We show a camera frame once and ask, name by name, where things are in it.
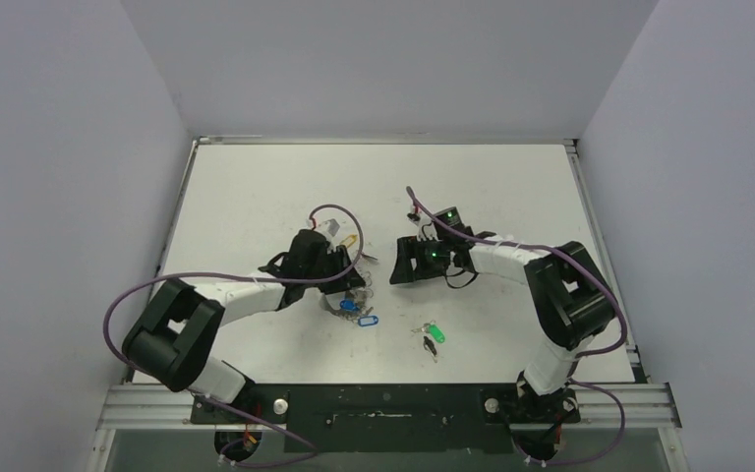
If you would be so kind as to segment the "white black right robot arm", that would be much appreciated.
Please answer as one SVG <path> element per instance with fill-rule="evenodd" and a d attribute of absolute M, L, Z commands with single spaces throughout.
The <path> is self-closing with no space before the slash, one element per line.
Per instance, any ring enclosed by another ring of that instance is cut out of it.
<path fill-rule="evenodd" d="M 589 253 L 575 241 L 533 249 L 492 232 L 475 233 L 454 207 L 434 217 L 413 210 L 407 218 L 417 233 L 397 239 L 390 284 L 448 279 L 454 267 L 472 278 L 495 275 L 528 287 L 544 338 L 517 378 L 516 407 L 528 421 L 544 420 L 580 354 L 616 316 Z"/>

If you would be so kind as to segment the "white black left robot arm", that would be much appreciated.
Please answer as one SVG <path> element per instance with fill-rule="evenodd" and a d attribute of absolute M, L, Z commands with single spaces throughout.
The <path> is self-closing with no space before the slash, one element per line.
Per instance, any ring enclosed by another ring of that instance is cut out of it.
<path fill-rule="evenodd" d="M 162 282 L 122 343 L 122 356 L 173 392 L 215 399 L 226 421 L 246 421 L 254 410 L 247 376 L 212 356 L 219 329 L 250 315 L 284 310 L 309 289 L 341 297 L 367 282 L 348 249 L 327 234 L 303 229 L 288 251 L 242 281 L 196 286 L 181 277 Z"/>

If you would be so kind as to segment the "green key tag with key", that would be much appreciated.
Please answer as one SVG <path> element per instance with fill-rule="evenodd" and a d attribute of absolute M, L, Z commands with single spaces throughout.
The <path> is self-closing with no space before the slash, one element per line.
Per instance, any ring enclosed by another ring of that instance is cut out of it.
<path fill-rule="evenodd" d="M 437 326 L 435 321 L 430 321 L 422 324 L 421 326 L 412 328 L 413 333 L 420 333 L 429 336 L 435 343 L 442 344 L 446 338 L 441 329 Z"/>

